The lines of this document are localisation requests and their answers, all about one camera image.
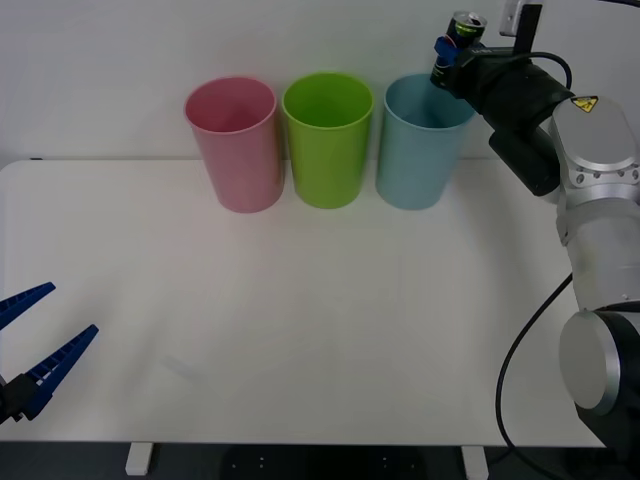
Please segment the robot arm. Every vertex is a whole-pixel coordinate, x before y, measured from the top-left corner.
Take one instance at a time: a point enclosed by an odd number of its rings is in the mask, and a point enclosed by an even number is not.
[[[521,13],[518,36],[527,38],[517,38],[516,46],[530,47],[539,9]],[[555,56],[477,42],[461,50],[453,43],[450,36],[436,43],[440,69],[432,81],[493,127],[490,146],[534,195],[557,191],[557,230],[580,310],[561,335],[564,382],[581,420],[640,475],[636,140],[617,104],[576,97],[530,60]]]

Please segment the metal bracket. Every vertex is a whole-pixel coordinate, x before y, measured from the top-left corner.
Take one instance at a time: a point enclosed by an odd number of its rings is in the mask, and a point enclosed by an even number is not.
[[[520,16],[525,5],[542,5],[544,0],[507,0],[500,20],[500,35],[515,37],[518,34]]]

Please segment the floor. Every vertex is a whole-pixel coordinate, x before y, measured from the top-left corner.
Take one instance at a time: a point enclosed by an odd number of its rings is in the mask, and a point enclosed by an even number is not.
[[[220,478],[221,469],[230,464],[229,458],[238,458],[238,451],[232,455],[226,445],[184,445],[164,444],[156,445],[152,458],[151,470],[148,478],[155,480],[215,480]],[[292,447],[245,447],[266,448],[271,458],[297,457]],[[130,479],[124,472],[124,465],[129,450],[128,444],[120,443],[0,443],[0,478],[2,480],[125,480]],[[498,457],[504,449],[486,449],[487,459]],[[563,465],[566,462],[566,450],[563,449],[527,449],[527,454],[549,469],[562,474],[570,480],[616,479],[632,480],[620,467],[613,469],[585,467],[580,476],[570,477]],[[461,469],[459,450],[455,448],[423,448],[419,454],[424,460],[425,475],[429,480],[464,480]],[[285,478],[279,472],[261,470],[249,474],[234,475],[235,478]],[[393,478],[416,478],[410,476],[396,476]],[[518,459],[507,457],[491,468],[491,480],[539,480],[543,479],[535,472],[522,465]]]

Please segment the plastic cup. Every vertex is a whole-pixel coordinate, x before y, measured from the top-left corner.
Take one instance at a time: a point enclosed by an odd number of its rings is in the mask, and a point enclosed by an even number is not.
[[[185,115],[220,203],[234,212],[273,205],[284,187],[276,95],[253,78],[218,78],[187,99]]]
[[[373,94],[343,73],[314,73],[285,92],[293,180],[314,207],[338,208],[360,193]]]
[[[393,82],[384,106],[378,193],[397,208],[430,207],[451,177],[474,111],[422,73]]]

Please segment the yellow warning sticker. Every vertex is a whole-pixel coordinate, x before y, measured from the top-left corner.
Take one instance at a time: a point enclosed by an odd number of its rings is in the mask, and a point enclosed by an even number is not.
[[[586,113],[591,113],[593,107],[598,103],[598,97],[576,97],[572,98],[573,104]]]

